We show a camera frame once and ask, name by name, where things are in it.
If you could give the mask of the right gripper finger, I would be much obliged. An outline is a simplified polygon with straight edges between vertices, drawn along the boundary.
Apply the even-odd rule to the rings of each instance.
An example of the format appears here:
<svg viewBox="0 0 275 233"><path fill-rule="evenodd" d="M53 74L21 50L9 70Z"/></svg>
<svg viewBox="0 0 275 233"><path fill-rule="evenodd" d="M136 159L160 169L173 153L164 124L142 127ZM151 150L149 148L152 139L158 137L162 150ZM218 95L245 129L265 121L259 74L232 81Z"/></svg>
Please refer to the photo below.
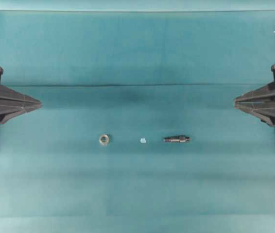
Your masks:
<svg viewBox="0 0 275 233"><path fill-rule="evenodd" d="M234 107L275 128L275 102L235 102Z"/></svg>
<svg viewBox="0 0 275 233"><path fill-rule="evenodd" d="M275 81L234 99L234 104L242 102L275 102Z"/></svg>

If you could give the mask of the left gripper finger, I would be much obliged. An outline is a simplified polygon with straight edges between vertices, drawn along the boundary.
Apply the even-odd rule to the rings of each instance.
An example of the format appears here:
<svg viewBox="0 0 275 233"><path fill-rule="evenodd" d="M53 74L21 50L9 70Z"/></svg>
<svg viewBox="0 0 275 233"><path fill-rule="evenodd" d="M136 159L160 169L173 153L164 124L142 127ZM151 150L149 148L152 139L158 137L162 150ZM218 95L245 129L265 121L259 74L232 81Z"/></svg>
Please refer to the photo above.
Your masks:
<svg viewBox="0 0 275 233"><path fill-rule="evenodd" d="M19 115L42 107L41 102L26 102L0 99L0 125Z"/></svg>
<svg viewBox="0 0 275 233"><path fill-rule="evenodd" d="M30 96L21 94L1 84L0 84L0 100L11 100L11 101L41 104L39 100L34 99Z"/></svg>

